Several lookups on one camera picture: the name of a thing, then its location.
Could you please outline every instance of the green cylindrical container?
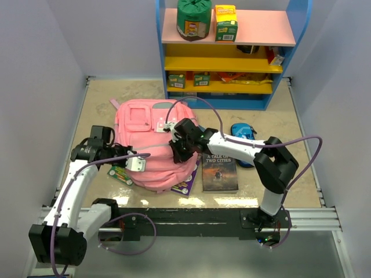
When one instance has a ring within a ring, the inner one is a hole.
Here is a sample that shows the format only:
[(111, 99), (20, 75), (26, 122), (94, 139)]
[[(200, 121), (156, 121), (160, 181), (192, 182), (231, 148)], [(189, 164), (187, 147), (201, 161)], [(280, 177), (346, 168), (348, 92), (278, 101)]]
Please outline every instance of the green cylindrical container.
[(210, 0), (179, 0), (177, 29), (183, 39), (196, 41), (209, 35), (211, 21)]

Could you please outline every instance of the yellow snack box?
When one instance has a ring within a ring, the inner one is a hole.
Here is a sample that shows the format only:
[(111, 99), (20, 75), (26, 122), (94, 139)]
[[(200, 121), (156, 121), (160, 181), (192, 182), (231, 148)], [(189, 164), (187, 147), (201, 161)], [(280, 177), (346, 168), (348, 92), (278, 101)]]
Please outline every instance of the yellow snack box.
[(234, 5), (215, 5), (215, 41), (234, 42), (237, 36), (237, 14)]

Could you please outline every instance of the table surface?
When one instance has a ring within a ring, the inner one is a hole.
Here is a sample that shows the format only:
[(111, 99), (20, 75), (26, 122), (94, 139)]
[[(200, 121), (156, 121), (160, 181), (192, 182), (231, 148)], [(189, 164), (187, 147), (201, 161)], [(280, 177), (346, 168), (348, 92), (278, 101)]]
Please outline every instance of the table surface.
[[(116, 110), (109, 100), (115, 98), (119, 103), (134, 98), (163, 98), (161, 80), (96, 80), (90, 81), (83, 104), (78, 127), (72, 146), (76, 146), (90, 134), (92, 125), (113, 126)], [(198, 122), (204, 127), (219, 129), (219, 121), (209, 109), (194, 110)], [(225, 132), (237, 122), (252, 125), (258, 134), (256, 139), (265, 140), (269, 136), (280, 138), (283, 142), (301, 137), (301, 131), (286, 82), (279, 85), (275, 96), (266, 111), (219, 110)], [(302, 142), (288, 146), (299, 162), (299, 170), (308, 163), (308, 155)], [(239, 191), (237, 193), (203, 193), (202, 170), (199, 169), (189, 198), (174, 192), (157, 194), (139, 186), (132, 188), (121, 184), (107, 175), (110, 166), (101, 167), (97, 177), (90, 185), (83, 207), (90, 207), (96, 198), (116, 199), (121, 207), (156, 208), (229, 208), (257, 207), (264, 187), (255, 169), (238, 166)], [(312, 171), (307, 171), (290, 190), (286, 207), (321, 207)]]

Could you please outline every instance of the book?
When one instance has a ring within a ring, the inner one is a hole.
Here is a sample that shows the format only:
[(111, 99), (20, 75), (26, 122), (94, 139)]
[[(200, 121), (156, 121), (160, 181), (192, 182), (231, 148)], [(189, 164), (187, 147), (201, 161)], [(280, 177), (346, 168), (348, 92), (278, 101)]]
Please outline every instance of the book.
[(202, 155), (202, 187), (204, 192), (236, 193), (238, 179), (236, 161), (225, 155)]
[(171, 187), (170, 190), (175, 193), (181, 194), (181, 196), (183, 197), (189, 197), (193, 183), (196, 179), (196, 173), (197, 173), (197, 168), (199, 166), (199, 163), (200, 163), (200, 157), (196, 161), (195, 169), (193, 170), (192, 174), (185, 181)]
[(134, 184), (124, 168), (112, 166), (107, 175), (109, 175), (111, 178), (114, 178), (118, 182), (127, 185), (128, 187), (132, 187)]

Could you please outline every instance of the pink shelf board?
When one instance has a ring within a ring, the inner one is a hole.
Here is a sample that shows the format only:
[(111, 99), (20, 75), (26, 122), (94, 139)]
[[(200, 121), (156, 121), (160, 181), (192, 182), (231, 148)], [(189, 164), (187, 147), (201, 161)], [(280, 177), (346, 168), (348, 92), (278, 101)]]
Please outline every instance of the pink shelf board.
[[(205, 39), (189, 42), (183, 39), (176, 28), (177, 9), (166, 9), (162, 29), (162, 43), (215, 42), (214, 10), (209, 35)], [(284, 10), (237, 10), (238, 30), (235, 45), (295, 46), (288, 16)]]

